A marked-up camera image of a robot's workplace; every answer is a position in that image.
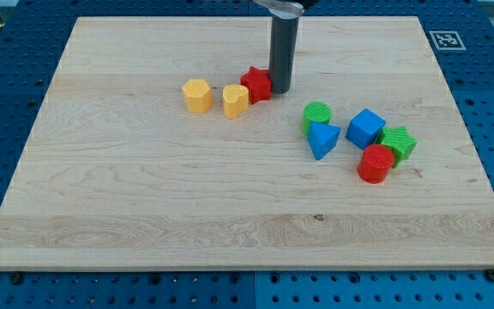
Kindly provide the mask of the clear plastic rod mount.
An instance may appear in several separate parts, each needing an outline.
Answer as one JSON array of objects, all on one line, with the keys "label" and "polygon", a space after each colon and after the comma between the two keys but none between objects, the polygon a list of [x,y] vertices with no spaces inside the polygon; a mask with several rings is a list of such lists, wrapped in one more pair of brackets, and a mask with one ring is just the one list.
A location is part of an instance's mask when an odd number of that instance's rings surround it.
[{"label": "clear plastic rod mount", "polygon": [[253,0],[279,18],[299,18],[307,9],[318,4],[318,0]]}]

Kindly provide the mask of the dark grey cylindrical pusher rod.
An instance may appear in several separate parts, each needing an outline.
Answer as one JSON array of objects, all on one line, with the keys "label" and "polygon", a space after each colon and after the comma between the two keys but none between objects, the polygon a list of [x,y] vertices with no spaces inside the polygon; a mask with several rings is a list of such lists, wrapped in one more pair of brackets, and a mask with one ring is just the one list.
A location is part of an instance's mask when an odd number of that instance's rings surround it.
[{"label": "dark grey cylindrical pusher rod", "polygon": [[272,15],[268,78],[273,94],[285,94],[291,87],[297,33],[298,17]]}]

